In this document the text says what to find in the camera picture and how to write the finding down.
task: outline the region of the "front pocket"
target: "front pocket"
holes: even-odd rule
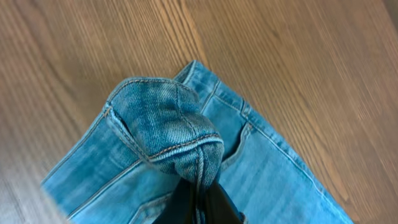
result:
[[[142,151],[138,143],[131,134],[126,122],[117,114],[113,107],[107,103],[108,109],[106,110],[107,119],[106,122],[110,128],[114,131],[115,135],[129,148],[131,149],[140,159],[147,161],[148,155]]]
[[[242,136],[239,157],[221,173],[219,183],[250,222],[346,221],[344,211],[282,138],[278,144],[254,126]]]
[[[236,150],[233,152],[232,155],[230,155],[229,157],[227,157],[226,159],[224,159],[221,163],[221,171],[226,170],[231,164],[233,164],[242,154],[243,152],[243,146],[244,143],[250,133],[250,130],[252,130],[252,126],[249,122],[247,122],[244,126],[243,129],[241,131],[241,134],[239,136],[239,144],[236,148]]]

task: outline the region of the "blue jeans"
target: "blue jeans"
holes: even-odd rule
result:
[[[43,188],[75,223],[151,223],[181,177],[202,192],[218,176],[251,223],[352,223],[283,138],[196,61],[174,80],[120,83]]]

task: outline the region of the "wood grain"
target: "wood grain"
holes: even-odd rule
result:
[[[173,77],[192,59],[263,114],[356,223],[397,223],[396,9],[1,0],[0,223],[65,223],[39,189],[46,173],[123,78]]]

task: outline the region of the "waistband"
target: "waistband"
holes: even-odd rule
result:
[[[240,112],[244,118],[261,131],[271,131],[267,130],[268,122],[248,102],[244,101],[241,96],[225,85],[200,62],[196,60],[190,62],[177,74],[174,80],[196,91],[202,108],[206,106],[212,96],[215,96],[225,105]]]

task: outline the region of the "seam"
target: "seam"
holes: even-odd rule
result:
[[[229,106],[232,109],[235,109],[236,111],[240,112],[240,110],[238,110],[237,108],[235,108],[234,106],[230,105],[229,103],[225,102],[224,100],[222,100],[219,96],[214,95],[217,99],[219,99],[222,103],[224,103],[226,106]],[[254,122],[252,122],[248,116],[246,114],[242,114],[243,118],[246,119],[247,122],[249,122],[259,133],[261,133],[264,137],[266,137],[277,149],[278,151],[280,151],[281,153],[283,153],[284,156],[286,156],[291,163],[293,163],[293,165],[295,167],[297,167],[302,173],[304,173],[304,175],[311,180],[313,186],[315,187],[315,189],[317,190],[317,192],[331,205],[331,207],[333,208],[333,210],[340,216],[340,218],[345,222],[345,216],[335,207],[335,205],[332,204],[332,202],[325,196],[324,193],[322,193],[322,191],[318,188],[318,186],[316,185],[315,181],[310,177],[310,175],[305,172],[294,160],[293,158],[291,158],[285,151],[283,151],[283,149],[281,149],[266,133],[264,133],[257,125],[254,124]]]
[[[266,137],[277,149],[278,151],[280,151],[281,153],[283,153],[284,156],[286,156],[291,163],[293,163],[293,165],[295,167],[297,167],[308,179],[311,180],[313,186],[315,187],[315,189],[317,190],[317,192],[331,205],[331,207],[333,208],[333,210],[340,216],[340,218],[342,219],[342,221],[344,221],[345,223],[348,223],[345,219],[345,216],[335,207],[335,205],[332,204],[332,202],[325,196],[324,193],[322,193],[322,191],[318,188],[318,186],[316,185],[315,181],[313,180],[313,178],[311,178],[309,176],[309,174],[307,172],[305,172],[294,160],[293,158],[291,158],[285,151],[283,151],[283,149],[281,149],[268,135],[266,135],[260,128],[258,128],[252,121],[250,121],[247,117],[245,117],[246,120],[260,133],[262,134],[264,137]]]
[[[216,89],[218,88],[218,85],[220,84],[220,81],[217,80],[216,84],[213,87],[213,90],[210,92],[210,94],[206,97],[206,100],[203,104],[203,106],[201,107],[200,113],[203,113],[203,111],[205,110],[205,108],[207,107],[207,104],[209,103],[211,97],[214,95],[214,93],[216,92]]]
[[[178,144],[178,145],[175,145],[175,146],[172,146],[172,147],[168,147],[167,149],[164,149],[164,150],[158,152],[157,154],[155,154],[155,155],[153,155],[153,156],[150,156],[149,159],[153,159],[153,158],[155,158],[156,156],[159,156],[159,155],[161,155],[161,154],[163,154],[163,153],[165,153],[165,152],[168,152],[168,151],[170,151],[170,150],[172,150],[172,149],[176,149],[176,148],[183,147],[183,146],[186,146],[186,145],[189,145],[189,144],[193,144],[193,143],[195,143],[195,142],[197,142],[197,141],[200,141],[200,140],[202,140],[202,139],[205,139],[205,138],[208,138],[208,137],[212,137],[212,136],[218,136],[218,134],[208,134],[208,135],[202,136],[202,137],[200,137],[200,138],[194,139],[194,140],[192,140],[192,141],[189,141],[189,142],[186,142],[186,143],[183,143],[183,144]],[[113,177],[110,181],[108,181],[106,184],[104,184],[104,185],[102,186],[102,188],[100,188],[97,192],[95,192],[90,198],[88,198],[86,201],[84,201],[79,207],[77,207],[76,209],[74,209],[74,211],[72,211],[72,212],[67,216],[67,218],[70,219],[72,216],[75,216],[77,213],[81,212],[86,206],[88,206],[91,202],[94,201],[95,197],[97,197],[99,194],[101,194],[103,191],[105,191],[106,188],[107,188],[108,186],[110,186],[111,184],[113,184],[113,182],[114,182],[115,180],[117,180],[117,178],[119,178],[120,176],[122,176],[123,174],[125,174],[126,172],[128,172],[131,168],[133,168],[135,165],[137,165],[137,164],[140,163],[140,162],[142,162],[142,160],[140,160],[140,159],[137,160],[136,162],[134,162],[133,164],[131,164],[128,168],[124,169],[124,170],[123,170],[122,172],[120,172],[118,175],[116,175],[115,177]]]
[[[177,102],[178,113],[180,114],[180,117],[189,125],[189,127],[190,127],[191,131],[193,132],[194,136],[196,136],[197,133],[196,133],[196,131],[194,130],[192,123],[189,122],[188,119],[187,119],[187,118],[184,116],[184,114],[182,113],[181,105],[180,105],[180,100],[179,100],[180,97],[179,97],[179,96],[180,96],[180,95],[178,94],[178,87],[176,86],[176,87],[175,87],[175,99],[176,99],[176,102]]]
[[[226,170],[232,164],[234,164],[236,162],[236,160],[239,159],[238,156],[240,157],[240,155],[243,153],[243,146],[246,143],[246,139],[248,138],[251,130],[253,129],[253,126],[251,125],[251,123],[249,121],[245,125],[247,125],[248,127],[246,128],[246,130],[243,130],[244,133],[242,133],[242,136],[240,138],[241,142],[239,143],[238,148],[236,149],[234,154],[232,154],[227,159],[225,159],[223,162],[221,162],[221,171]]]
[[[195,172],[195,176],[197,179],[197,194],[196,194],[196,202],[195,202],[195,210],[197,212],[197,222],[200,224],[201,220],[200,220],[200,216],[198,216],[198,208],[197,208],[197,203],[199,201],[199,196],[200,196],[200,185],[201,185],[201,179],[199,179],[199,147],[197,147],[196,149],[196,153],[197,153],[197,159],[196,159],[196,163],[197,163],[197,168],[196,168],[196,172]]]
[[[113,109],[113,107],[112,107],[112,106],[109,106],[109,108],[106,110],[106,114],[109,113],[110,109]],[[131,143],[132,145],[135,145],[135,146],[137,147],[137,149],[138,149],[139,152],[137,152],[136,150],[132,149],[131,147],[129,147],[129,149],[132,150],[132,151],[133,151],[134,153],[136,153],[136,154],[140,154],[140,155],[143,157],[142,159],[148,160],[148,157],[145,155],[144,151],[131,139],[132,136],[127,135],[127,134],[125,133],[125,131],[123,131],[123,127],[122,127],[120,124],[118,124],[117,122],[115,122],[113,118],[110,118],[110,121],[111,121],[115,126],[118,127],[119,132],[127,139],[127,141],[129,141],[129,143]],[[125,145],[127,145],[127,143],[126,143],[118,134],[116,134],[116,136],[117,136]]]
[[[56,168],[54,168],[53,170],[50,171],[50,173],[46,176],[46,178],[42,181],[42,183],[44,184],[46,181],[49,180],[49,178],[51,178],[54,173],[56,173],[56,171],[59,170],[59,168],[64,165],[64,163],[66,163],[67,160],[69,160],[69,158],[71,158],[72,155],[74,155],[74,153],[81,147],[81,145],[83,145],[84,143],[86,143],[87,139],[91,136],[91,134],[93,134],[94,130],[96,129],[96,127],[100,124],[100,122],[102,121],[102,119],[104,118],[105,114],[102,114],[101,117],[97,120],[97,122],[95,123],[95,125],[90,129],[90,132],[87,133],[86,137],[81,140],[81,142],[74,147],[74,150],[72,150],[72,152],[69,153],[69,155],[64,158],[59,164],[56,165]]]
[[[162,151],[158,152],[157,154],[154,154],[153,156],[150,156],[149,159],[153,159],[153,158],[155,158],[155,157],[157,157],[157,156],[159,156],[159,155],[161,155],[161,154],[163,154],[165,152],[168,152],[168,151],[170,151],[172,149],[176,149],[176,148],[179,148],[179,147],[187,146],[189,144],[196,143],[197,141],[200,141],[202,139],[209,138],[209,137],[219,137],[219,135],[218,134],[207,134],[205,136],[202,136],[200,138],[194,139],[192,141],[168,147],[167,149],[163,149]]]
[[[236,110],[237,112],[241,112],[241,110],[237,109],[236,107],[232,106],[230,103],[225,102],[225,100],[221,99],[219,96],[214,94],[214,96],[219,99],[222,103],[224,103],[226,106],[229,106],[230,108]]]
[[[243,109],[242,109],[241,113],[242,113],[242,115],[243,115],[245,118],[247,118],[249,112],[250,112],[249,105],[248,105],[248,103],[246,103],[246,102],[244,101],[244,102],[243,102]]]
[[[128,136],[126,133],[124,133],[124,132],[122,131],[121,128],[119,128],[119,131],[120,131],[120,132],[122,133],[122,135],[127,139],[127,141],[129,141],[130,144],[133,144],[133,145],[135,145],[135,146],[137,147],[137,149],[138,149],[138,151],[139,151],[139,154],[141,154],[141,156],[142,156],[145,160],[148,160],[148,157],[145,155],[144,151],[143,151],[134,141],[131,140],[132,136]],[[119,139],[122,140],[122,142],[123,142],[125,145],[127,145],[127,143],[124,142],[123,139],[122,139],[121,137],[119,137]]]
[[[135,80],[130,80],[127,83],[123,84],[118,90],[116,90],[110,97],[109,97],[109,101],[113,100],[113,98],[127,85],[130,85],[132,83],[147,83],[147,82],[161,82],[161,83],[169,83],[169,84],[174,84],[174,85],[178,85],[188,91],[193,91],[192,89],[184,86],[182,83],[179,82],[173,82],[172,80],[154,80],[154,79],[147,79],[147,80],[143,80],[143,79],[135,79]]]
[[[125,168],[122,172],[120,172],[118,175],[114,176],[111,180],[109,180],[106,184],[104,184],[99,190],[97,190],[91,197],[89,197],[87,200],[85,200],[79,207],[75,208],[74,211],[72,211],[68,216],[67,219],[71,219],[71,217],[77,215],[80,213],[85,207],[87,207],[91,202],[94,201],[94,199],[101,194],[108,186],[113,184],[113,182],[118,179],[120,176],[124,175],[126,172],[128,172],[130,169],[132,169],[134,166],[136,166],[138,163],[140,163],[141,160],[138,159],[136,162],[133,162],[129,167]]]
[[[190,69],[188,71],[188,75],[187,75],[186,79],[182,82],[184,85],[186,85],[192,79],[193,71],[194,71],[194,69],[196,69],[196,67],[197,67],[197,61],[194,60],[192,62],[192,66],[190,67]]]

